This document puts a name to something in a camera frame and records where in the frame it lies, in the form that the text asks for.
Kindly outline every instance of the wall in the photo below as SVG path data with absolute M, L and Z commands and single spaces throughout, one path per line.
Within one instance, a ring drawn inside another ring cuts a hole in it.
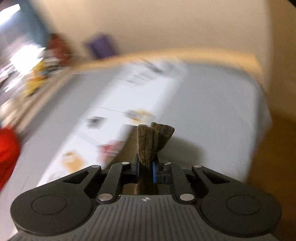
M 76 50 L 95 33 L 114 36 L 121 53 L 219 47 L 254 53 L 266 80 L 271 38 L 266 0 L 31 0 Z
M 296 8 L 287 0 L 270 0 L 274 61 L 269 104 L 274 112 L 296 120 Z

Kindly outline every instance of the dark red object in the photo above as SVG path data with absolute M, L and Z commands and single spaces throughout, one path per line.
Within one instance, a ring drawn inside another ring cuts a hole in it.
M 9 128 L 0 129 L 0 190 L 15 168 L 20 149 L 16 133 Z

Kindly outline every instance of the silver screw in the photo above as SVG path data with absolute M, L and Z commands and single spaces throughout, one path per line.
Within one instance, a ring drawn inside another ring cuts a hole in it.
M 98 199 L 102 202 L 110 201 L 113 198 L 113 196 L 109 193 L 102 193 L 98 196 Z
M 192 201 L 194 199 L 194 196 L 190 193 L 185 193 L 185 194 L 180 195 L 180 199 L 182 201 Z

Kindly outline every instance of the brown fabric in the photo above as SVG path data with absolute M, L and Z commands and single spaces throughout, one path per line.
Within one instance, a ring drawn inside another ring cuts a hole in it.
M 138 125 L 137 149 L 139 156 L 140 180 L 136 193 L 139 195 L 153 195 L 157 193 L 153 183 L 151 162 L 155 156 L 158 144 L 158 134 L 154 128 L 146 125 Z
M 175 128 L 168 125 L 157 124 L 155 122 L 151 123 L 151 127 L 153 127 L 158 134 L 158 145 L 156 152 L 159 152 L 165 147 L 168 140 L 172 137 Z

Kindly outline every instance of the wooden floor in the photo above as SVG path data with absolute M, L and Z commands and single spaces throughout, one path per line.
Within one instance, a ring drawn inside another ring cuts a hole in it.
M 248 183 L 280 201 L 283 213 L 275 235 L 296 241 L 296 123 L 273 116 L 273 127 L 258 149 Z

